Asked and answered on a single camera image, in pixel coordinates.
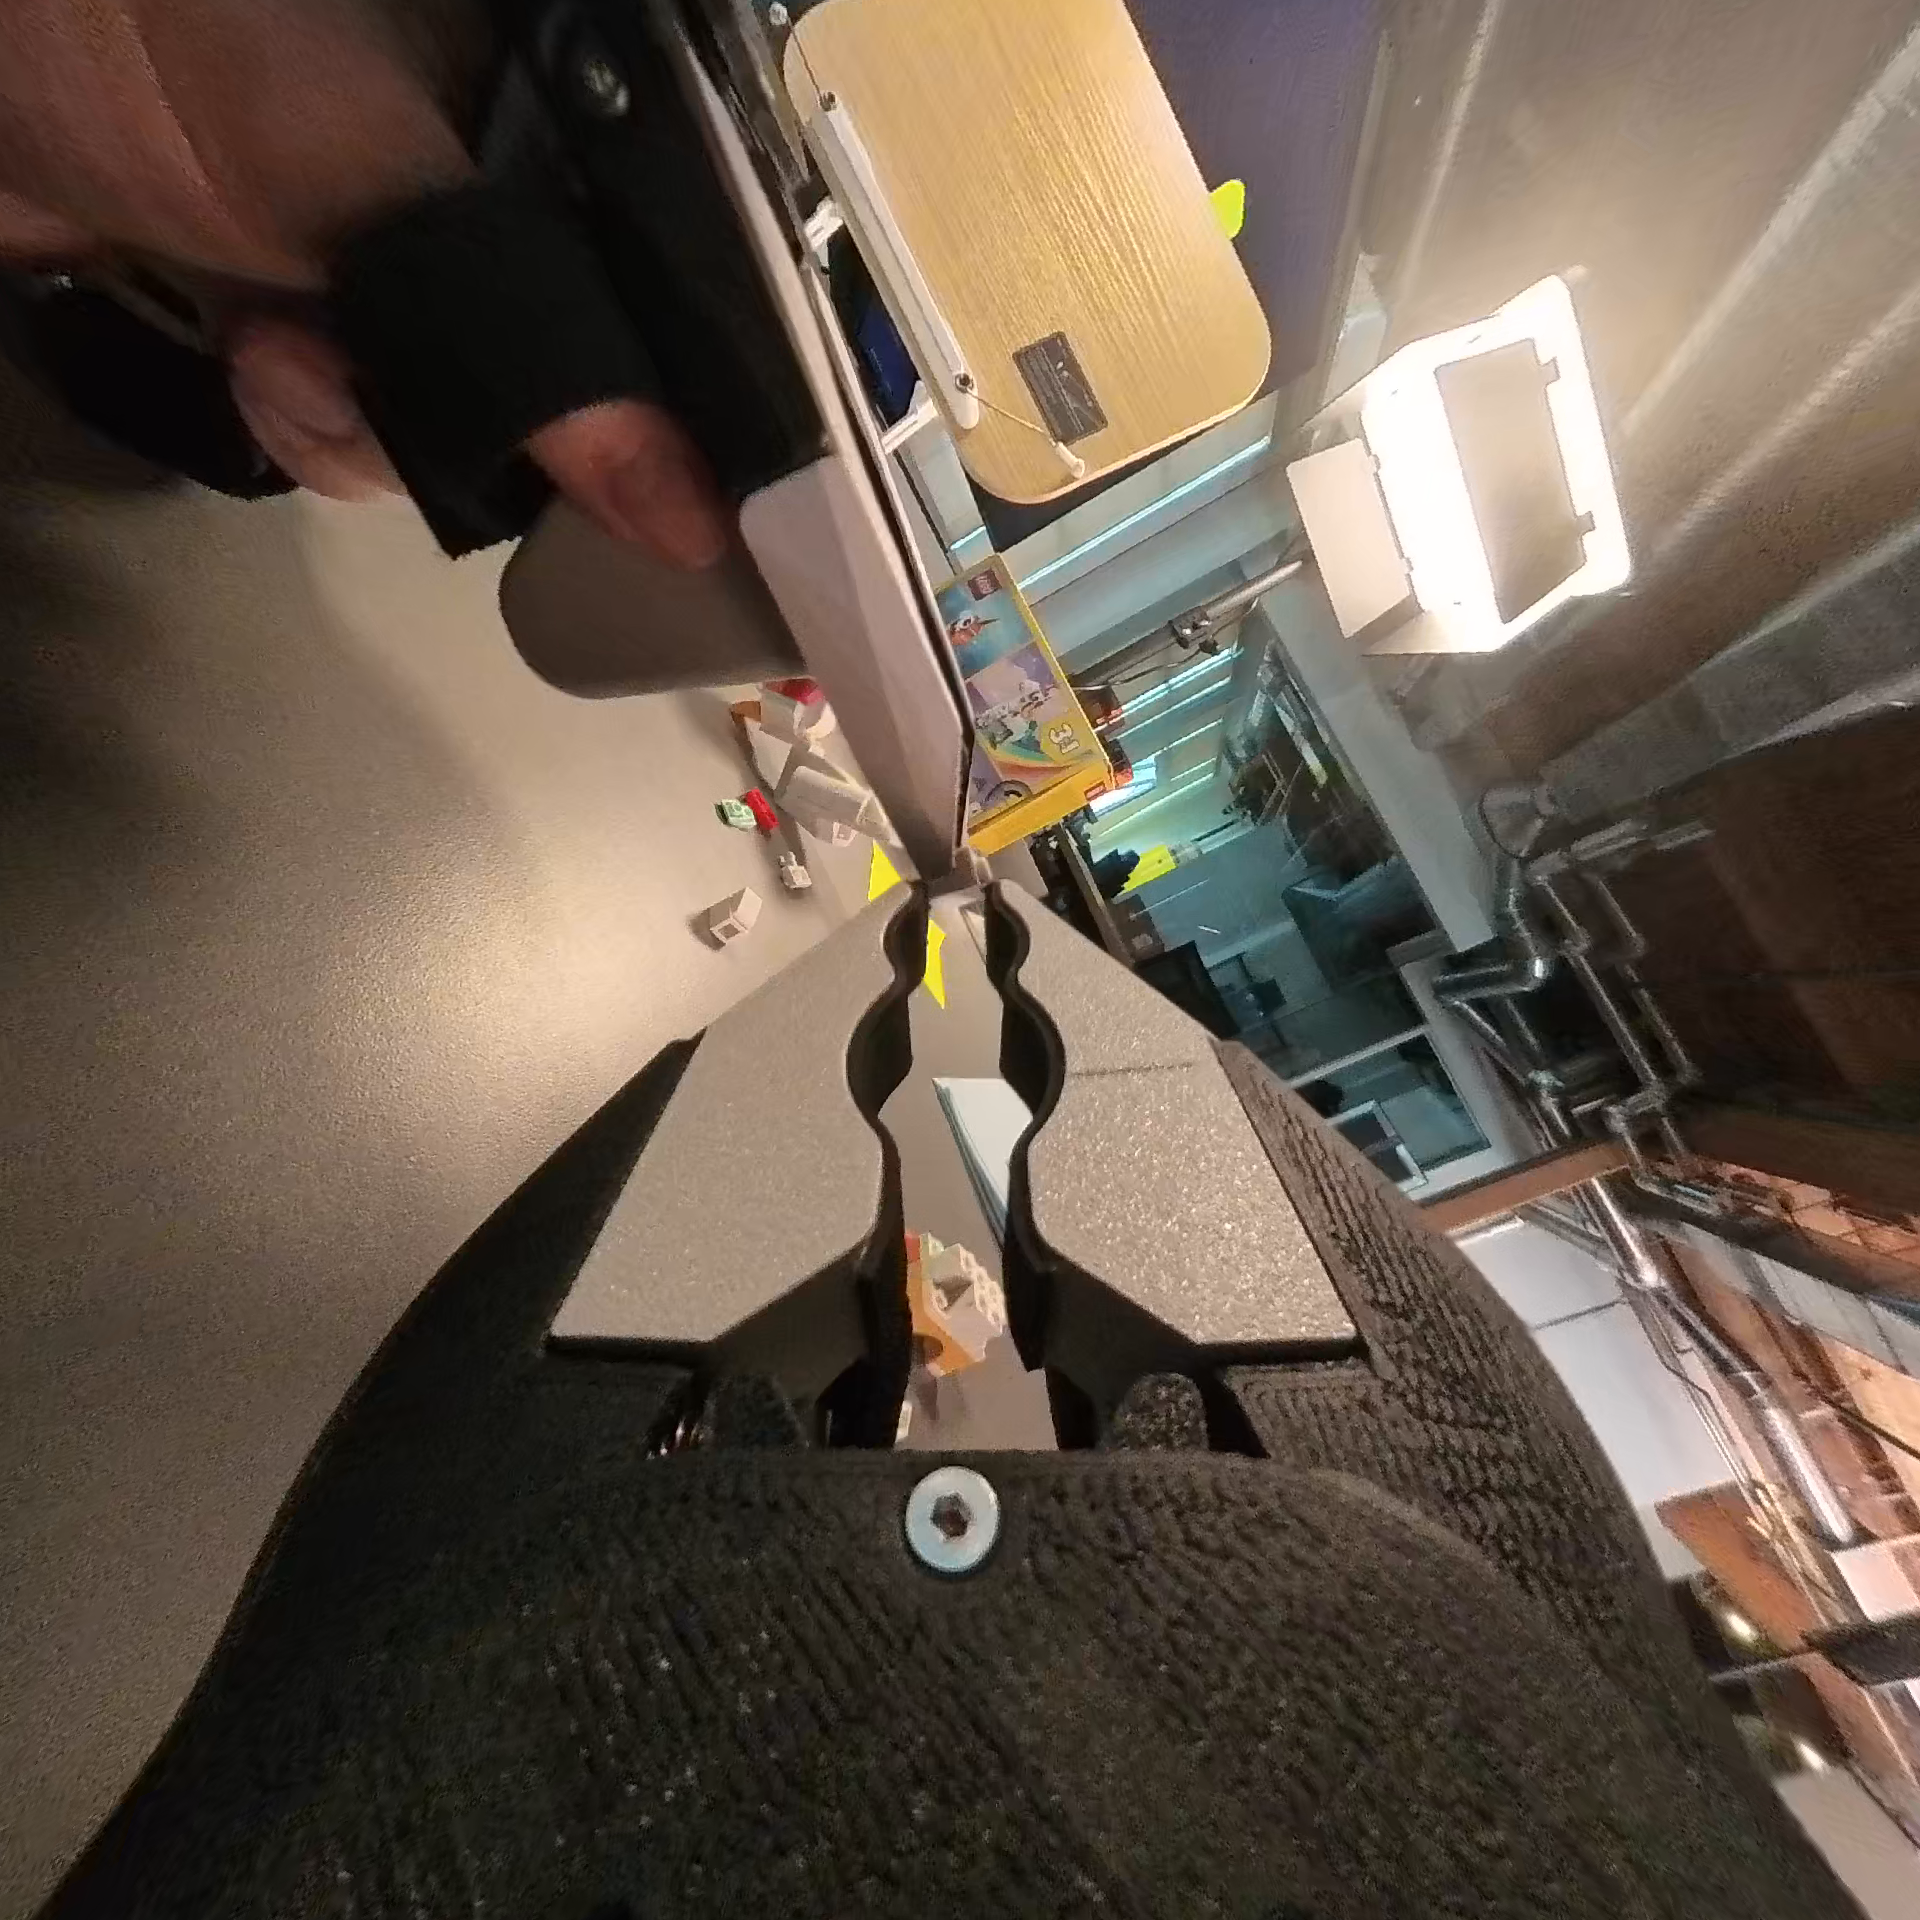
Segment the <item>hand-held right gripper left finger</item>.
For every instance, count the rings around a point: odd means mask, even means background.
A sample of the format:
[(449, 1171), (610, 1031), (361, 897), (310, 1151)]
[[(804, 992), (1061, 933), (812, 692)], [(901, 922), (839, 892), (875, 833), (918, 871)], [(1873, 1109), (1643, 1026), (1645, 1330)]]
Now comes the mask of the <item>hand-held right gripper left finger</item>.
[(549, 1330), (563, 1354), (763, 1376), (829, 1442), (892, 1442), (915, 1359), (899, 1151), (929, 899), (892, 889), (732, 1007)]

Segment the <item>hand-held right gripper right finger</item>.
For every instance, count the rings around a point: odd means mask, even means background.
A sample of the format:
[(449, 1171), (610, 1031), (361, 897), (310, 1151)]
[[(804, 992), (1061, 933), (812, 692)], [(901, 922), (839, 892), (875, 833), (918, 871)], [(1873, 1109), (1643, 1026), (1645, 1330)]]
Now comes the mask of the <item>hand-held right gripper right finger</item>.
[(1359, 1332), (1231, 1087), (1225, 1047), (1031, 893), (983, 897), (998, 1075), (1028, 1111), (1010, 1155), (1010, 1330), (1062, 1449), (1094, 1449), (1133, 1388), (1187, 1380), (1242, 1449), (1229, 1376), (1343, 1363)]

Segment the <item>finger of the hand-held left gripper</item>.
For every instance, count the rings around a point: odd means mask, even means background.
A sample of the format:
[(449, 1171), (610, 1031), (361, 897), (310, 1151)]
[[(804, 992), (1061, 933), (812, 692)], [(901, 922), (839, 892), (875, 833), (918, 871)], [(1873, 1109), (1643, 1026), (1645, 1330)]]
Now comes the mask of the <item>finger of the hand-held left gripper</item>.
[(829, 449), (747, 497), (740, 535), (917, 874), (967, 845), (974, 730), (894, 495)]

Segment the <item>white lego build red part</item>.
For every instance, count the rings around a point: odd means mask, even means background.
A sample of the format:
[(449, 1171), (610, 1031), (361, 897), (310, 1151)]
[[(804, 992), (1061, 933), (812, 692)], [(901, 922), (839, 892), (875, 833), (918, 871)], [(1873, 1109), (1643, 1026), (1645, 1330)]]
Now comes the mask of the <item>white lego build red part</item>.
[(836, 716), (826, 689), (812, 677), (769, 679), (738, 701), (732, 719), (740, 727), (759, 730), (789, 747), (813, 747), (836, 731)]

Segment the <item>white lego figure pieces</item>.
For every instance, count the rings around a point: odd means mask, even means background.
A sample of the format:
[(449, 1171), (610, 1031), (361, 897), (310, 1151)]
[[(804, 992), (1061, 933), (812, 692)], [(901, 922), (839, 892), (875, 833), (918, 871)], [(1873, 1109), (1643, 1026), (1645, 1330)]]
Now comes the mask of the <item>white lego figure pieces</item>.
[(894, 823), (873, 791), (812, 747), (794, 745), (772, 789), (775, 812), (812, 840), (844, 848), (855, 840), (897, 845)]

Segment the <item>colourful lego box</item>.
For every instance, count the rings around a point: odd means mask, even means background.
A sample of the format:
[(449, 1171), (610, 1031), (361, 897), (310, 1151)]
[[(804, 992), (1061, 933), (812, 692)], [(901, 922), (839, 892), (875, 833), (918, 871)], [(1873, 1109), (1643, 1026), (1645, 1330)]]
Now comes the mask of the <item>colourful lego box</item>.
[(1111, 793), (1114, 756), (1002, 555), (934, 597), (974, 730), (967, 843), (989, 857)]

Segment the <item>tan white lego build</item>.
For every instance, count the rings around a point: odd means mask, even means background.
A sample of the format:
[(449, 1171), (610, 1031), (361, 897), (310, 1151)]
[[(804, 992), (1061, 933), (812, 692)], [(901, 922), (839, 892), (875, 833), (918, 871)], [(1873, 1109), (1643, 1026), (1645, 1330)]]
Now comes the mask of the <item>tan white lego build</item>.
[(942, 1380), (981, 1364), (1009, 1328), (997, 1277), (967, 1245), (926, 1233), (908, 1233), (902, 1251), (915, 1375)]

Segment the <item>person's left hand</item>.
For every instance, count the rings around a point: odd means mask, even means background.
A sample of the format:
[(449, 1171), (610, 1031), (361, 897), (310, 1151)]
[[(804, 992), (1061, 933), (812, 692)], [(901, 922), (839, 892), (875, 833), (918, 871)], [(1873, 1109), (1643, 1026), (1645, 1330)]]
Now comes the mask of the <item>person's left hand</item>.
[(5, 356), (225, 497), (406, 499), (452, 557), (563, 499), (716, 568), (732, 507), (571, 183), (485, 157), (523, 12), (5, 4)]

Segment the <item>white booklet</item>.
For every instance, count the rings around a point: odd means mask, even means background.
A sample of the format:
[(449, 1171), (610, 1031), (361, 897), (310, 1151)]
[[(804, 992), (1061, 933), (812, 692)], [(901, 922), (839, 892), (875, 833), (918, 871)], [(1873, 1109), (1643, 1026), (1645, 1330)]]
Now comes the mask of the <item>white booklet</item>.
[(1033, 1111), (997, 1075), (937, 1075), (933, 1093), (983, 1215), (1004, 1219), (1012, 1191), (1012, 1159)]

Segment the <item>yellow flat plate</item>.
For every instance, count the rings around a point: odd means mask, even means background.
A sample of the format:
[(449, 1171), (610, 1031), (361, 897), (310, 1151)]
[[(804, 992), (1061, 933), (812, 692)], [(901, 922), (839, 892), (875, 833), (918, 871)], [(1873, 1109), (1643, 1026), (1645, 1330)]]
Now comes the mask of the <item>yellow flat plate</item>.
[[(869, 859), (869, 881), (866, 881), (866, 904), (873, 905), (883, 899), (889, 899), (902, 892), (905, 879), (901, 876), (897, 861), (892, 859), (889, 850), (881, 841), (870, 841), (870, 859)], [(949, 996), (949, 975), (947, 975), (947, 927), (937, 920), (933, 907), (929, 911), (926, 924), (926, 943), (923, 943), (923, 975), (922, 988), (923, 995), (939, 1009), (950, 1003)]]

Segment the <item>wooden board with label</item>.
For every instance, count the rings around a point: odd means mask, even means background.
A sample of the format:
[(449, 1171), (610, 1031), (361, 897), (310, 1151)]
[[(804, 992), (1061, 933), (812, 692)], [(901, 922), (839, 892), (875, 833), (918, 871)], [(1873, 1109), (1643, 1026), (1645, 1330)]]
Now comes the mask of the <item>wooden board with label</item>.
[(1257, 291), (1125, 4), (819, 4), (781, 74), (802, 132), (819, 89), (853, 114), (983, 399), (1089, 465), (937, 415), (979, 492), (1049, 504), (1257, 396)]

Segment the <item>silver ceiling pipes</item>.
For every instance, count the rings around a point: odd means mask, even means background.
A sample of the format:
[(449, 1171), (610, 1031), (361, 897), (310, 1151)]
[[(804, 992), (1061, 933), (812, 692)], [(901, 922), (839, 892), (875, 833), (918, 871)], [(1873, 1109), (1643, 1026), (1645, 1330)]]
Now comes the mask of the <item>silver ceiling pipes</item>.
[[(1621, 879), (1652, 857), (1708, 845), (1711, 828), (1642, 809), (1565, 833), (1546, 785), (1486, 787), (1477, 816), (1494, 856), (1493, 948), (1439, 968), (1436, 1003), (1467, 1026), (1540, 1119), (1572, 1124), (1586, 1098), (1636, 1179), (1649, 1184), (1654, 1161), (1690, 1167), (1679, 1119), (1702, 1075), (1651, 988), (1651, 943)], [(1618, 1061), (1602, 1077), (1574, 1075), (1571, 1057), (1532, 1023), (1529, 1007), (1556, 984), (1579, 992)]]

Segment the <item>white light panel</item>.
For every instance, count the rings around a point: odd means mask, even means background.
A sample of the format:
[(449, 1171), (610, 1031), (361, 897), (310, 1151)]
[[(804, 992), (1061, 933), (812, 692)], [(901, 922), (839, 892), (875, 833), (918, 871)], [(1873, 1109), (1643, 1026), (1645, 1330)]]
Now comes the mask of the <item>white light panel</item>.
[(1405, 343), (1303, 427), (1287, 488), (1363, 656), (1491, 656), (1627, 586), (1574, 288)]

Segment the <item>white rail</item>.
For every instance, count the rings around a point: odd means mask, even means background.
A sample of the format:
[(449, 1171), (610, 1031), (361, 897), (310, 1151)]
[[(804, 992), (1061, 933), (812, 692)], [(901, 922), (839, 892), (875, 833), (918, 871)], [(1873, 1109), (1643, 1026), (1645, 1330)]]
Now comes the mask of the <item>white rail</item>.
[(905, 242), (857, 121), (827, 88), (815, 92), (804, 121), (804, 138), (842, 224), (850, 232), (855, 252), (861, 255), (881, 291), (881, 303), (918, 371), (918, 381), (949, 429), (964, 436), (979, 429), (985, 416), (994, 416), (1037, 439), (1073, 482), (1086, 480), (1089, 465), (1042, 423), (1010, 415), (983, 399), (970, 356)]

